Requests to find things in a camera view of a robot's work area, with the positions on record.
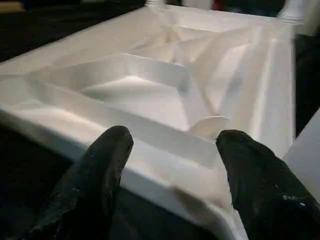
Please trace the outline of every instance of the plastic tray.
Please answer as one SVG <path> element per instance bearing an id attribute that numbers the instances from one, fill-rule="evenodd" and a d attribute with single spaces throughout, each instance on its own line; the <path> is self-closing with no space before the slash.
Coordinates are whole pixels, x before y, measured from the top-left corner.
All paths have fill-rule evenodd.
<path id="1" fill-rule="evenodd" d="M 288 151 L 291 32 L 274 18 L 144 7 L 0 64 L 0 120 L 73 161 L 127 126 L 123 187 L 245 239 L 214 138 L 236 128 Z"/>

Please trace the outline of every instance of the red object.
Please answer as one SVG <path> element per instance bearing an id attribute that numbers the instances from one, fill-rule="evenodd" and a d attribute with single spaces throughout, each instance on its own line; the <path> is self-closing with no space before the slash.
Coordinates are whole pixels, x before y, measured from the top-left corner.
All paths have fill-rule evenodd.
<path id="1" fill-rule="evenodd" d="M 222 1 L 223 0 L 213 0 L 212 10 L 222 11 Z"/>

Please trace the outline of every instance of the white plastic mold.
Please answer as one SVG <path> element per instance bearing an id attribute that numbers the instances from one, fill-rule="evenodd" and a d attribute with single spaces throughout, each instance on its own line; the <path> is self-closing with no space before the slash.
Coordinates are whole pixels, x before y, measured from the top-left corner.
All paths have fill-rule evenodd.
<path id="1" fill-rule="evenodd" d="M 157 11 L 135 10 L 0 64 L 0 121 L 73 161 L 105 129 L 125 125 L 134 148 L 123 187 L 222 240 L 245 239 L 214 138 L 237 128 L 280 158 L 288 151 L 291 27 Z"/>

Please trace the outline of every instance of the white object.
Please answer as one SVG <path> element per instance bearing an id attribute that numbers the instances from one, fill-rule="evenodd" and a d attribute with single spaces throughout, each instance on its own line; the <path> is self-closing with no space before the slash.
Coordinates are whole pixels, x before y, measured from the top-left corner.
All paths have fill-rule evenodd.
<path id="1" fill-rule="evenodd" d="M 74 161 L 125 125 L 134 148 L 123 187 L 221 239 L 243 239 L 212 139 L 238 128 L 279 157 L 288 151 L 292 29 L 262 16 L 161 12 L 144 7 L 0 64 L 0 121 Z"/>
<path id="2" fill-rule="evenodd" d="M 165 2 L 164 0 L 146 0 L 145 5 L 150 6 L 150 5 L 164 5 Z"/>
<path id="3" fill-rule="evenodd" d="M 213 0 L 182 0 L 182 5 L 190 8 L 211 10 Z"/>
<path id="4" fill-rule="evenodd" d="M 305 126 L 283 158 L 294 174 L 320 203 L 320 110 Z"/>
<path id="5" fill-rule="evenodd" d="M 287 23 L 302 24 L 309 0 L 287 0 L 279 18 Z"/>

